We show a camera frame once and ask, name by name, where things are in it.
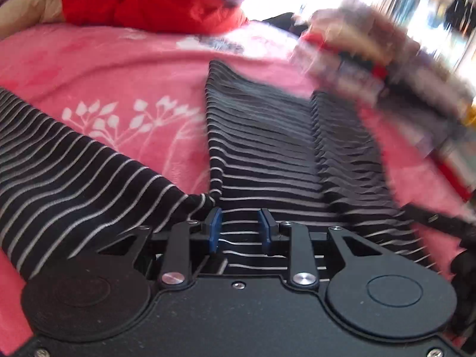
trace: silver screw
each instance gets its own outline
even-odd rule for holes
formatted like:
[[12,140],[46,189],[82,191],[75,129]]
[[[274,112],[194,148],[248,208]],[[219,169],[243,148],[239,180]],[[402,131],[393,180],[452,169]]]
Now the silver screw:
[[312,275],[308,272],[299,272],[293,276],[294,283],[302,286],[308,286],[315,283],[317,280],[315,275]]
[[235,288],[236,290],[243,290],[246,287],[246,285],[243,282],[235,282],[231,286]]
[[49,357],[49,353],[46,349],[36,349],[35,357]]
[[431,349],[428,352],[427,357],[443,357],[443,351],[438,348]]
[[179,285],[180,283],[183,283],[184,280],[185,276],[179,272],[167,272],[162,275],[162,281],[166,285]]

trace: pink cloth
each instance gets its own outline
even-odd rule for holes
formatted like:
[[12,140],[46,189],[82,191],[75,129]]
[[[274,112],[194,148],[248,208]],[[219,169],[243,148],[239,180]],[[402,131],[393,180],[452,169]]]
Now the pink cloth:
[[[222,40],[241,55],[218,52],[192,36],[127,28],[37,26],[0,42],[0,86],[73,129],[160,172],[187,193],[208,190],[209,154],[204,84],[211,59],[253,80],[309,97],[315,82],[289,63],[296,40],[250,23]],[[397,200],[463,214],[463,202],[429,160],[406,143],[382,115],[362,108],[382,151]],[[458,241],[420,229],[442,273]],[[0,254],[0,350],[11,353],[30,332],[21,312],[22,282]]]

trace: black and white striped garment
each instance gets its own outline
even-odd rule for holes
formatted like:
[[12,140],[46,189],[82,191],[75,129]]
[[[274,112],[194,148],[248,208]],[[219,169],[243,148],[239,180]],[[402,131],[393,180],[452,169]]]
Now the black and white striped garment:
[[[377,145],[352,105],[326,97],[314,95],[309,102],[210,63],[210,196],[224,212],[220,247],[228,258],[226,273],[286,269],[284,257],[261,253],[261,207],[278,222],[299,222],[311,231],[345,226],[425,267],[433,265],[392,201]],[[333,131],[344,122],[352,133],[339,145]],[[324,256],[315,257],[325,281]]]
[[0,246],[24,278],[140,225],[203,219],[212,206],[0,89]]

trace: pant leg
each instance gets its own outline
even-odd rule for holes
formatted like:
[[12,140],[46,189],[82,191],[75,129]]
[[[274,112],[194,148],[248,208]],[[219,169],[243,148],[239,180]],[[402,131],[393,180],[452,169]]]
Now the pant leg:
[[39,23],[63,21],[61,0],[8,0],[0,6],[0,39]]

